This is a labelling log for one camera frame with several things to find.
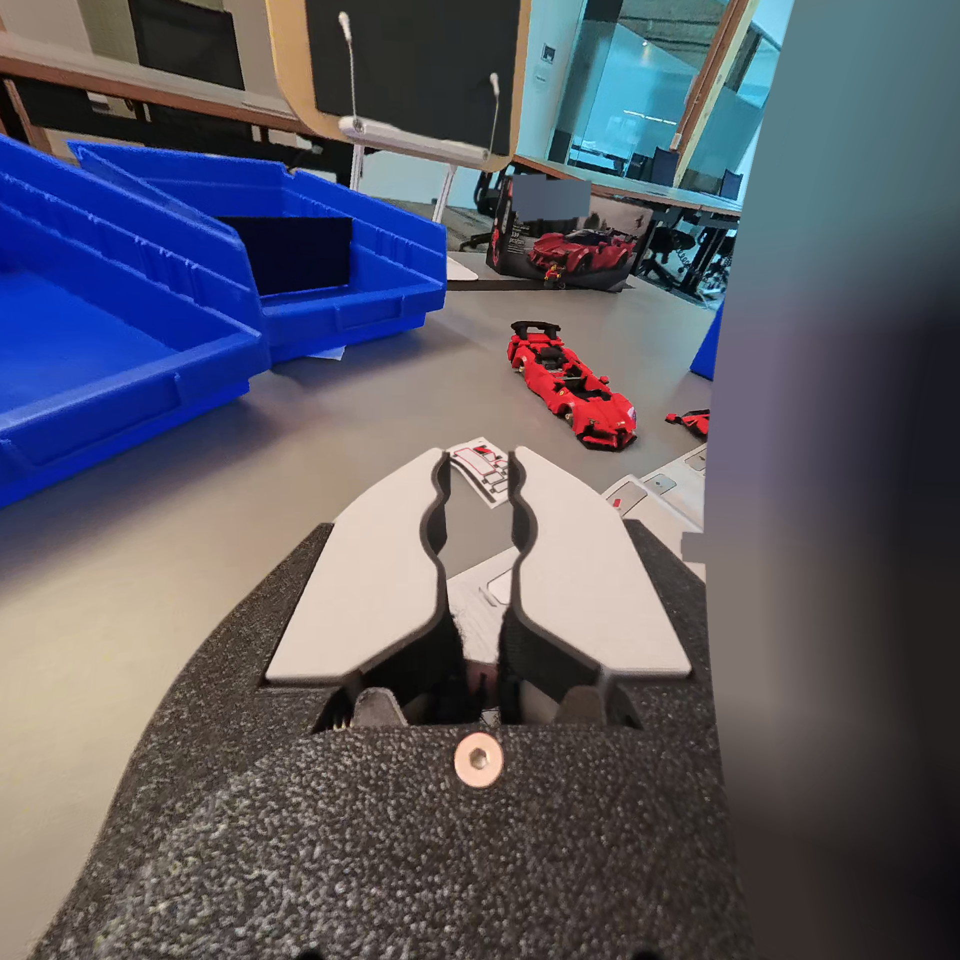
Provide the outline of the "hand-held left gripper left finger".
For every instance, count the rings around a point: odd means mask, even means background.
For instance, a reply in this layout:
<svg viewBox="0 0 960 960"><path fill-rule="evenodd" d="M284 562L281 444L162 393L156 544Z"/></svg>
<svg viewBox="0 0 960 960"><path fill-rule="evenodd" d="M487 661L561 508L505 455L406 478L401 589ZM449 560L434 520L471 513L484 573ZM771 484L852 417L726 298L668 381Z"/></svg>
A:
<svg viewBox="0 0 960 960"><path fill-rule="evenodd" d="M426 694L454 672L439 558L449 497L450 456L433 447L341 511L266 668L267 684Z"/></svg>

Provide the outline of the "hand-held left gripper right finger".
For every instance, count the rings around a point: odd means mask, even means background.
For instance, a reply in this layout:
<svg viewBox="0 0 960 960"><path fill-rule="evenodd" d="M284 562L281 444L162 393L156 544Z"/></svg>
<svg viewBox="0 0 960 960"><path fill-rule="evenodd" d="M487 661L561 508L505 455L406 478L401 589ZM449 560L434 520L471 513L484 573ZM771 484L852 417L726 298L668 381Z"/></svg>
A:
<svg viewBox="0 0 960 960"><path fill-rule="evenodd" d="M541 691L680 680L690 659L608 500L529 447L509 454L503 677Z"/></svg>

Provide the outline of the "lego instruction booklet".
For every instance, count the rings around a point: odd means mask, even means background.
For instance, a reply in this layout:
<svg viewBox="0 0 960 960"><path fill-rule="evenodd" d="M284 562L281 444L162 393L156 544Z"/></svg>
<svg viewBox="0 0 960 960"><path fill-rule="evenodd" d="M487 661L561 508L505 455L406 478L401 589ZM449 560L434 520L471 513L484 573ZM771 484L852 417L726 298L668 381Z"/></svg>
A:
<svg viewBox="0 0 960 960"><path fill-rule="evenodd" d="M683 538L704 528L707 445L695 447L657 470L637 477L629 474L604 492L623 520L641 522L678 559L683 558ZM509 572L519 551L506 550L449 578L468 601L484 601L495 612L510 598Z"/></svg>

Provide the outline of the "red lego car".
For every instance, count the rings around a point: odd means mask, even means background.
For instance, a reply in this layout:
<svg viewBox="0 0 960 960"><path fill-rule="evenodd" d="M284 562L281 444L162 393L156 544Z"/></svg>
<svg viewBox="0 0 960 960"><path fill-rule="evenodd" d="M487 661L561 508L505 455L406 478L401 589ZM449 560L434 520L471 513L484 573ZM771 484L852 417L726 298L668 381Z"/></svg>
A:
<svg viewBox="0 0 960 960"><path fill-rule="evenodd" d="M555 417L568 424L581 444L619 451L636 440L634 404L565 345L557 324L522 320L510 328L511 368Z"/></svg>

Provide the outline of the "lego set box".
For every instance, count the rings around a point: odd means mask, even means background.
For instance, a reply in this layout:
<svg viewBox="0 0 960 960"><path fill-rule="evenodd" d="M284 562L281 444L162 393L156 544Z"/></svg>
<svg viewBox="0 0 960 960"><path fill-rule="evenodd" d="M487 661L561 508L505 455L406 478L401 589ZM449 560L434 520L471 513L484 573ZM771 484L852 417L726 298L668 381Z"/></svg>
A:
<svg viewBox="0 0 960 960"><path fill-rule="evenodd" d="M648 206L597 196L582 179L511 174L500 185L486 264L545 286L618 292L653 221Z"/></svg>

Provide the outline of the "white sticker sheet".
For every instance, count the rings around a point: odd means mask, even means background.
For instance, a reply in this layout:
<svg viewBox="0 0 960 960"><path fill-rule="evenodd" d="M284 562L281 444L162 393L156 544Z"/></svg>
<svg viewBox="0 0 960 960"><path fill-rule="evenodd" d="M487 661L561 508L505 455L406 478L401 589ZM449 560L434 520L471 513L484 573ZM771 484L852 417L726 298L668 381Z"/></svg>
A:
<svg viewBox="0 0 960 960"><path fill-rule="evenodd" d="M485 437L455 443L447 449L451 466L465 478L490 509L508 500L508 454Z"/></svg>

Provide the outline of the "black bin divider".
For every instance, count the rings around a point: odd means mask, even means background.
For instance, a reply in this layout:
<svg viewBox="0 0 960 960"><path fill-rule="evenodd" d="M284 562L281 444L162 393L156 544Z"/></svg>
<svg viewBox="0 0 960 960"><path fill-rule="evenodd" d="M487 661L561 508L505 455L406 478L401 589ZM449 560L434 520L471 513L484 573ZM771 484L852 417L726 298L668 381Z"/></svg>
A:
<svg viewBox="0 0 960 960"><path fill-rule="evenodd" d="M246 249L261 298L347 290L352 279L350 217L221 217Z"/></svg>

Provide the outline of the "black office chair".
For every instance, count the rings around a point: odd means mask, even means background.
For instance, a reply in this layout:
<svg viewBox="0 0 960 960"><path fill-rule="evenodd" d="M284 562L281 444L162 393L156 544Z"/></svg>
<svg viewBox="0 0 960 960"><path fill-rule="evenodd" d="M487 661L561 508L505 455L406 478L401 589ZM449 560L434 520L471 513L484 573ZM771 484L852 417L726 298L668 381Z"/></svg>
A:
<svg viewBox="0 0 960 960"><path fill-rule="evenodd" d="M672 187L678 161L677 152L660 147L655 148L649 181L657 186ZM688 210L684 209L676 214L671 213L666 220L662 220L653 227L647 245L647 255L638 269L638 274L645 278L655 275L668 290L674 289L680 283L678 276L666 269L669 257L672 254L678 255L683 272L690 267L687 252L695 246L693 236L677 228L677 223L686 213Z"/></svg>

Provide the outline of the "white stand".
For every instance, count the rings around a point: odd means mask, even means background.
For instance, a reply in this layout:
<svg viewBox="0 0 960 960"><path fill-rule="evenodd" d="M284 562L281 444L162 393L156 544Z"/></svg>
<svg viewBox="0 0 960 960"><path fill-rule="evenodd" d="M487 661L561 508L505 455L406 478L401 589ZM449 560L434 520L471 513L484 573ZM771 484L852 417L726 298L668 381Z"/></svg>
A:
<svg viewBox="0 0 960 960"><path fill-rule="evenodd" d="M367 146L409 156L430 156L438 162L446 162L447 172L445 174L440 191L438 192L438 198L435 201L431 218L434 224L440 225L443 213L450 197L450 190L457 169L462 165L471 165L477 169L481 169L493 155L500 104L500 84L498 73L493 71L488 76L488 82L494 98L494 113L493 122L490 129L489 143L486 149L481 149L480 147L476 147L462 141L429 138L416 133L411 133L396 126L370 118L364 118L359 115L357 110L355 85L353 33L351 20L346 11L339 11L338 22L345 40L349 63L351 113L349 115L342 116L338 121L338 129L340 133L348 142L352 143L353 145L349 188L353 191L358 191L362 179L364 149Z"/></svg>

